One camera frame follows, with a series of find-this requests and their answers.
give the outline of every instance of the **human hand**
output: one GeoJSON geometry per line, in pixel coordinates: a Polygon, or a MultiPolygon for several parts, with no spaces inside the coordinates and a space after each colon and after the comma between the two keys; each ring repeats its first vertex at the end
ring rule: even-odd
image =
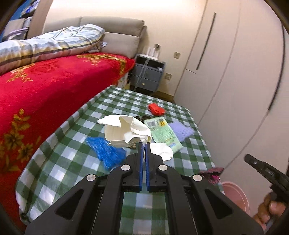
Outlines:
{"type": "Polygon", "coordinates": [[[254,220],[256,220],[263,230],[266,229],[266,223],[270,220],[270,217],[272,215],[275,215],[276,217],[280,217],[283,212],[286,209],[286,205],[284,203],[279,203],[275,201],[271,201],[271,196],[268,194],[264,202],[259,205],[258,207],[258,213],[254,215],[254,220]]]}

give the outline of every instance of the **silver screw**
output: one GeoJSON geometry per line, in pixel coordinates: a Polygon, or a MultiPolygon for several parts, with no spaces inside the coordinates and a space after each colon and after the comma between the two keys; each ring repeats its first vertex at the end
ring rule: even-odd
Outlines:
{"type": "Polygon", "coordinates": [[[88,175],[87,177],[86,177],[86,179],[88,180],[88,181],[94,181],[95,180],[95,175],[93,175],[93,174],[91,174],[91,175],[88,175]]]}
{"type": "Polygon", "coordinates": [[[203,178],[200,175],[194,175],[193,179],[194,179],[194,181],[201,181],[203,178]]]}
{"type": "Polygon", "coordinates": [[[122,170],[129,170],[129,169],[130,169],[130,165],[127,165],[127,164],[122,165],[122,166],[121,166],[121,169],[122,169],[122,170]]]}
{"type": "Polygon", "coordinates": [[[166,165],[159,165],[159,170],[165,171],[167,169],[168,169],[168,167],[166,165]]]}

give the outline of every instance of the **green checkered tablecloth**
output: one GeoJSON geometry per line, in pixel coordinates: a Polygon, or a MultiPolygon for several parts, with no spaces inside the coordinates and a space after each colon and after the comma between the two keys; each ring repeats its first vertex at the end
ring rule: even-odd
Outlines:
{"type": "MultiPolygon", "coordinates": [[[[166,110],[167,122],[180,121],[195,130],[182,142],[183,148],[165,161],[187,176],[214,167],[207,146],[189,111],[181,106],[110,86],[83,105],[35,152],[16,184],[20,217],[29,223],[64,195],[84,176],[107,174],[104,164],[86,144],[86,137],[104,137],[97,120],[107,115],[151,115],[148,105],[157,103],[166,110]]],[[[136,150],[124,148],[127,155],[136,150]]],[[[125,193],[120,234],[169,234],[163,193],[125,193]]]]}

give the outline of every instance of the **striped quilt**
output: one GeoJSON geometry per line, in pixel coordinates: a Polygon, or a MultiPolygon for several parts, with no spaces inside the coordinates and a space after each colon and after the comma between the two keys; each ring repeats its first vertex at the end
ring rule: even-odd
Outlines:
{"type": "Polygon", "coordinates": [[[105,30],[93,24],[67,27],[27,40],[0,43],[0,75],[37,61],[81,54],[98,43],[105,30]]]}

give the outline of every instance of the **nightstand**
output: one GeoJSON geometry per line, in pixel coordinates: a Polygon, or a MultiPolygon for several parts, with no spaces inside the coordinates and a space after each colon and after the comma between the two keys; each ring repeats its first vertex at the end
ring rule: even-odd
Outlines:
{"type": "Polygon", "coordinates": [[[136,64],[133,68],[131,77],[131,90],[133,90],[136,86],[136,91],[140,93],[155,92],[158,89],[166,63],[149,59],[147,67],[144,67],[142,70],[146,60],[147,58],[144,56],[136,56],[136,64]]]}

